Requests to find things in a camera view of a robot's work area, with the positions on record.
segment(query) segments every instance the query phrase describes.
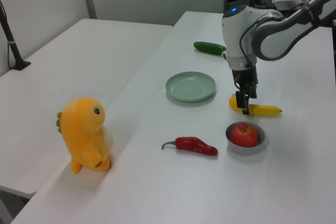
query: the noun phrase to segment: white table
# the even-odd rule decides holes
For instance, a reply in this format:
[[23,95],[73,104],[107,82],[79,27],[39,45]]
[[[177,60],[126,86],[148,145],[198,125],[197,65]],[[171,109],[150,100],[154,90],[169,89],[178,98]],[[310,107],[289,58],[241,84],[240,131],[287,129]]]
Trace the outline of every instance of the white table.
[[[74,175],[70,158],[14,219],[19,223],[334,223],[336,88],[331,30],[318,28],[283,59],[259,60],[259,98],[283,109],[264,118],[236,113],[236,91],[221,57],[193,48],[223,44],[221,14],[187,12],[108,107],[116,162],[108,172]],[[195,104],[165,94],[166,80],[201,71],[216,95]],[[249,121],[266,133],[253,156],[227,148],[226,128]],[[202,156],[164,142],[197,136],[218,148]]]
[[57,112],[91,96],[107,108],[172,29],[83,19],[0,78],[0,190],[30,198],[67,157]]

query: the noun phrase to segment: pepper stem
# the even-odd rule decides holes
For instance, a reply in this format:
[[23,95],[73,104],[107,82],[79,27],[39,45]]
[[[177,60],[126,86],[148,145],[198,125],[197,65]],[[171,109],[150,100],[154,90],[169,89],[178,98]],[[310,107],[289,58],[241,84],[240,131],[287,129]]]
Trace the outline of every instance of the pepper stem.
[[164,148],[164,146],[165,146],[166,144],[173,144],[173,145],[176,146],[175,141],[167,142],[167,143],[164,143],[164,144],[162,145],[162,147],[161,147],[162,150],[163,150],[163,148]]

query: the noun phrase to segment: green plate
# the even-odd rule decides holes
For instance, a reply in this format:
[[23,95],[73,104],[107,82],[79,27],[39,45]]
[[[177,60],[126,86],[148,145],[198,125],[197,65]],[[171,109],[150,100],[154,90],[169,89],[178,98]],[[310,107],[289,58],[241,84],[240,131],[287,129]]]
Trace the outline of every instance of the green plate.
[[216,83],[213,78],[200,72],[183,72],[170,77],[166,91],[183,102],[198,102],[214,93]]

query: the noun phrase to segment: plush dinosaur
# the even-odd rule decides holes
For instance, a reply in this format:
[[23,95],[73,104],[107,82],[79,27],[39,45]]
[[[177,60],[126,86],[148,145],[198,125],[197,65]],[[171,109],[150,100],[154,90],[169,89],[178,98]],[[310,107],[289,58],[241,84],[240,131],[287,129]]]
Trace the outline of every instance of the plush dinosaur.
[[94,98],[77,98],[57,114],[56,125],[71,154],[71,169],[76,174],[82,166],[107,170],[112,166],[109,156],[112,134],[103,126],[105,111]]

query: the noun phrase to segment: green cucumber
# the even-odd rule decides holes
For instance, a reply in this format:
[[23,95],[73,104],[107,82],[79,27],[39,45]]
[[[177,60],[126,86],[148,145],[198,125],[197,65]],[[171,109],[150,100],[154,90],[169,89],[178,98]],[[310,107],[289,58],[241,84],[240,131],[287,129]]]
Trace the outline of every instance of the green cucumber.
[[195,42],[194,47],[201,52],[206,52],[212,55],[221,55],[226,50],[226,47],[222,45],[204,41]]

